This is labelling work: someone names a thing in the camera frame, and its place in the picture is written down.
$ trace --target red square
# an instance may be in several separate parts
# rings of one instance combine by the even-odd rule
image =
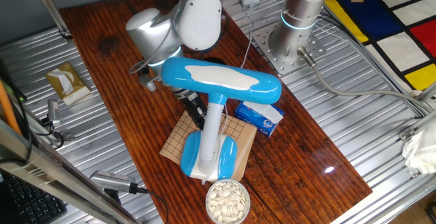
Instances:
[[[414,27],[410,31],[436,57],[436,20]]]

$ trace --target metal mounting plate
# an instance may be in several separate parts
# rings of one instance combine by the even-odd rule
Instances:
[[[270,34],[277,26],[277,23],[278,22],[263,27],[257,31],[254,31],[253,39],[256,41],[256,43],[258,43],[258,46],[266,55],[268,60],[271,62],[272,66],[275,68],[275,71],[279,74],[287,74],[299,68],[301,65],[306,65],[306,63],[302,58],[299,57],[295,60],[291,60],[289,58],[282,60],[282,59],[275,58],[273,54],[270,53],[268,40]],[[309,45],[307,46],[307,52],[311,55],[313,59],[316,60],[326,54],[325,47],[322,46],[322,44],[318,41],[318,39],[315,37],[313,33],[309,36],[309,39],[310,41],[309,41]]]

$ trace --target yellow stripe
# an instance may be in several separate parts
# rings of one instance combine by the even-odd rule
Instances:
[[[341,22],[350,30],[359,41],[366,42],[368,38],[360,31],[360,29],[354,24],[351,18],[345,13],[343,8],[339,5],[336,0],[326,0],[325,1],[327,7],[329,7],[333,13],[341,20]]]
[[[407,74],[405,77],[415,89],[423,91],[432,83],[436,82],[436,65],[431,64],[417,71]]]

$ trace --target blue desk lamp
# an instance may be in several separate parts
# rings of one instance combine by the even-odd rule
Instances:
[[[280,80],[258,71],[183,57],[166,60],[161,77],[170,86],[208,94],[204,129],[186,139],[181,159],[183,173],[212,182],[232,177],[237,145],[230,136],[218,134],[224,104],[227,98],[272,104],[280,98]]]

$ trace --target metal pole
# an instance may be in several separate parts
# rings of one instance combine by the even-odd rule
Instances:
[[[29,141],[0,120],[0,157],[24,159]],[[2,163],[1,168],[105,223],[138,223],[120,204],[44,143],[31,145],[29,163]]]
[[[42,3],[44,3],[47,10],[50,12],[50,15],[52,16],[54,22],[56,23],[57,27],[59,28],[59,33],[62,35],[62,37],[70,38],[71,33],[69,32],[69,29],[68,29],[66,23],[63,21],[62,16],[59,13],[59,10],[57,9],[53,0],[42,0]]]

